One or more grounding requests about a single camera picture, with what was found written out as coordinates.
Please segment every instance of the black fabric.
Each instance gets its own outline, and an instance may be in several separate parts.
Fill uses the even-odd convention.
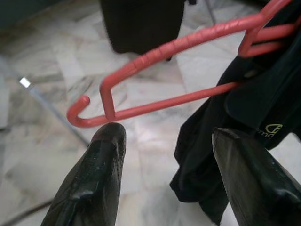
[[[255,139],[216,129],[213,152],[239,226],[299,226],[301,185]]]
[[[100,0],[112,48],[143,54],[179,34],[185,0]]]
[[[188,3],[190,5],[196,5],[197,4],[197,0],[188,0]]]
[[[63,181],[41,225],[114,226],[125,153],[123,126],[102,126]]]
[[[295,0],[268,26],[291,22],[300,12],[301,1]],[[218,225],[228,199],[212,152],[214,128],[244,131],[268,149],[290,132],[301,137],[301,32],[291,39],[281,51],[237,57],[218,84],[243,84],[209,98],[181,127],[174,153],[180,167],[170,186],[180,201],[199,202]]]

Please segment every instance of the black cloth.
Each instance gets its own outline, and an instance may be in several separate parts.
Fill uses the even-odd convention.
[[[268,26],[295,21],[300,12],[301,1],[295,0]],[[301,32],[291,39],[281,51],[237,57],[218,84],[243,84],[209,98],[181,127],[174,153],[180,167],[170,186],[180,201],[199,202],[218,225],[228,199],[212,152],[213,129],[244,131],[268,149],[290,132],[301,137]]]
[[[255,139],[216,129],[213,152],[239,226],[299,226],[301,185]]]
[[[185,0],[100,0],[117,53],[144,54],[179,34]]]
[[[41,225],[114,226],[125,153],[123,126],[102,126],[66,176]]]

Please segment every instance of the red hanger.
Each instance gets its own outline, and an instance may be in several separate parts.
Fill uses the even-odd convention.
[[[299,26],[301,24],[301,17],[295,24],[286,24],[263,28],[277,12],[279,12],[291,1],[292,0],[272,0],[258,14],[245,16],[243,18],[231,20],[226,23],[217,24],[185,37],[178,38],[147,52],[146,54],[126,64],[119,70],[113,72],[102,81],[99,87],[99,92],[103,102],[105,115],[96,116],[90,119],[80,118],[78,115],[90,103],[89,97],[82,96],[69,108],[67,112],[68,121],[76,127],[95,127],[111,121],[127,119],[141,114],[230,91],[231,89],[237,87],[239,83],[231,82],[214,88],[209,88],[116,112],[114,109],[111,89],[118,83],[133,76],[139,71],[161,60],[170,58],[176,53],[202,44],[204,42],[244,30],[246,30],[246,34],[238,49],[238,55],[240,57],[253,57],[282,48],[285,44],[280,41],[272,41],[258,45],[254,45],[254,43],[280,39],[292,34],[293,32],[296,32],[299,29]]]

